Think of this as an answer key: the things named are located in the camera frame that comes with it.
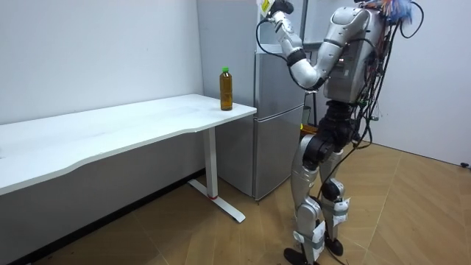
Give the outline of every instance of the plastic bottle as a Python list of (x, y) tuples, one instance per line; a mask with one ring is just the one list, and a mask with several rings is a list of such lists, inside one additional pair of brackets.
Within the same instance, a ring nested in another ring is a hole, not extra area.
[(219, 89), (221, 91), (221, 110), (233, 109), (233, 76), (229, 74), (229, 67), (222, 68), (219, 76)]

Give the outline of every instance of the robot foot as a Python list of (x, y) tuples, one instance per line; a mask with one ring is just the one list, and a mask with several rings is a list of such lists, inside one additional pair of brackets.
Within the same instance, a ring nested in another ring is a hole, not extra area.
[(310, 265), (306, 261), (304, 254), (297, 252), (296, 250), (286, 248), (283, 252), (285, 259), (292, 265)]
[(325, 236), (325, 246), (332, 252), (332, 254), (341, 256), (344, 254), (344, 246), (340, 243), (340, 241), (336, 238), (334, 241), (328, 238), (327, 235)]

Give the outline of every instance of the robot knee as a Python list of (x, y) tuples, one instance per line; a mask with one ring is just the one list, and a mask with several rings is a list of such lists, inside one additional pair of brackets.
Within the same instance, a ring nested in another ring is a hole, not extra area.
[(321, 190), (322, 196), (331, 202), (335, 202), (338, 198), (344, 196), (344, 185), (336, 179), (325, 182)]

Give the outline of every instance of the sticker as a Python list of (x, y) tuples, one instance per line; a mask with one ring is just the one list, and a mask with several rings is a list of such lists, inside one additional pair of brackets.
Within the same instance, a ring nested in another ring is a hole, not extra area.
[(267, 11), (268, 7), (270, 6), (270, 1), (269, 0), (263, 0), (263, 3), (262, 3), (262, 10), (264, 12)]

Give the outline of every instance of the desk leg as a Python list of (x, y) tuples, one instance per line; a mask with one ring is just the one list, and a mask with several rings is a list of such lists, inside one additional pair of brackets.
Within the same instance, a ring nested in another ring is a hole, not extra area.
[(216, 203), (222, 210), (230, 214), (237, 222), (245, 220), (245, 215), (239, 210), (235, 209), (232, 205), (218, 197), (218, 171), (216, 168), (216, 134), (214, 127), (203, 131), (203, 138), (205, 140), (205, 160), (206, 160), (206, 185), (204, 187), (197, 180), (190, 180), (188, 183), (196, 188), (198, 191), (208, 196), (214, 203)]

